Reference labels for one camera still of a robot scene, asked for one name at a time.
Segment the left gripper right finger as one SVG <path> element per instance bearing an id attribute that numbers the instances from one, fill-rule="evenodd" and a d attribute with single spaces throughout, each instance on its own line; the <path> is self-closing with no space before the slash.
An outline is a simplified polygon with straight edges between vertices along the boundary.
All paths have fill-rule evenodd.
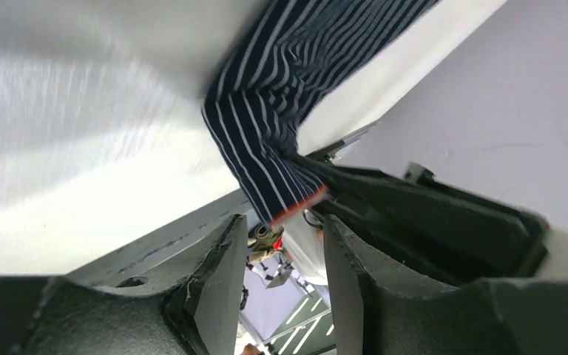
<path id="1" fill-rule="evenodd" d="M 339 354 L 568 354 L 568 279 L 480 279 L 454 287 L 325 221 Z"/>

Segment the striped blue underwear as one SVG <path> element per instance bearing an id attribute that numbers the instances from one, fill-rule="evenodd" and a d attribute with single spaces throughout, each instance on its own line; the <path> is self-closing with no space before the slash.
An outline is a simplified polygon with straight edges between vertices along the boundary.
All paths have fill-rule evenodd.
<path id="1" fill-rule="evenodd" d="M 276 226 L 325 194 L 294 161 L 311 110 L 434 6 L 271 1 L 213 80 L 203 119 L 240 188 Z"/>

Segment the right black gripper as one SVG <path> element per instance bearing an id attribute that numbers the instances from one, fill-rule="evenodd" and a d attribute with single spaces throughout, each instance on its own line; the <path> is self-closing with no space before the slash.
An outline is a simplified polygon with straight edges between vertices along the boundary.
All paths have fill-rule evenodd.
<path id="1" fill-rule="evenodd" d="M 411 163 L 404 177 L 295 157 L 328 187 L 315 211 L 367 244 L 450 285 L 482 277 L 533 277 L 547 258 L 543 217 L 436 181 Z"/>

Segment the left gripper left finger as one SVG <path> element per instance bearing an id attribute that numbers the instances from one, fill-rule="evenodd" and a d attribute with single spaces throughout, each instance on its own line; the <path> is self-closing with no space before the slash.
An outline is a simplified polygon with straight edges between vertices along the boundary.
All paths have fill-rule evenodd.
<path id="1" fill-rule="evenodd" d="M 0 354 L 232 354 L 246 235 L 232 215 L 116 287 L 0 277 Z"/>

